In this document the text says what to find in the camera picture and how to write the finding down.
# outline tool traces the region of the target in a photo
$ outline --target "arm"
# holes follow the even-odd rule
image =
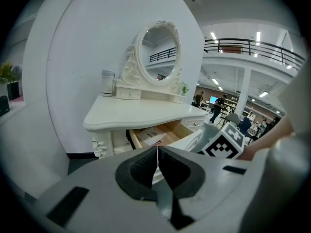
[[[285,116],[267,134],[246,146],[243,153],[237,159],[251,161],[257,151],[270,148],[277,140],[290,135],[292,132],[292,124],[289,118]]]

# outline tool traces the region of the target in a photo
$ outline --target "white vanity table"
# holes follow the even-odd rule
[[[163,51],[174,45],[173,57]],[[137,134],[149,127],[166,133],[159,145],[185,151],[194,148],[207,112],[183,103],[181,54],[178,31],[172,22],[153,22],[138,33],[116,80],[115,96],[98,96],[84,120],[84,128],[93,134],[95,156],[105,158],[147,146]],[[169,73],[158,67],[145,68],[153,60],[158,64],[164,58],[174,62],[173,67],[163,69]]]
[[[206,111],[185,103],[98,96],[83,126],[93,133],[94,153],[100,158],[133,149],[126,130],[135,148],[145,147],[135,130],[156,125],[160,125],[162,131],[168,129],[167,145],[190,151],[202,133],[205,115]]]

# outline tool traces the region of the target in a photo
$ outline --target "monitor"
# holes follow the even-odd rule
[[[209,103],[215,104],[217,97],[210,97]]]

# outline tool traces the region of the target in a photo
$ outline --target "railing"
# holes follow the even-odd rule
[[[285,67],[293,67],[299,70],[305,59],[300,55],[293,53],[287,49],[275,46],[266,42],[257,42],[248,39],[223,38],[215,40],[205,40],[205,52],[225,52],[233,51],[242,54],[248,54],[254,57],[264,57],[274,60]]]
[[[152,61],[158,61],[165,58],[168,59],[173,56],[176,56],[176,48],[167,49],[162,52],[158,52],[155,53],[154,55],[151,55],[149,63],[151,63]]]

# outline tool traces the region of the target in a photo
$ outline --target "mirror frame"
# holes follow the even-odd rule
[[[142,55],[141,55],[142,41],[143,41],[147,31],[149,31],[153,28],[159,28],[159,27],[168,30],[172,34],[173,40],[174,40],[175,45],[176,45],[175,65],[174,65],[171,73],[163,80],[156,80],[148,73],[148,71],[145,68],[145,65],[142,61]],[[167,22],[164,20],[164,21],[157,21],[157,22],[152,22],[152,23],[148,24],[138,33],[138,35],[135,39],[135,45],[137,48],[137,65],[138,65],[138,68],[139,68],[139,70],[140,70],[140,72],[141,72],[141,74],[145,80],[147,80],[148,82],[155,84],[155,85],[166,85],[166,84],[169,84],[170,82],[172,82],[178,76],[178,73],[181,69],[180,63],[181,63],[182,50],[181,50],[181,43],[179,40],[178,31],[172,22]]]

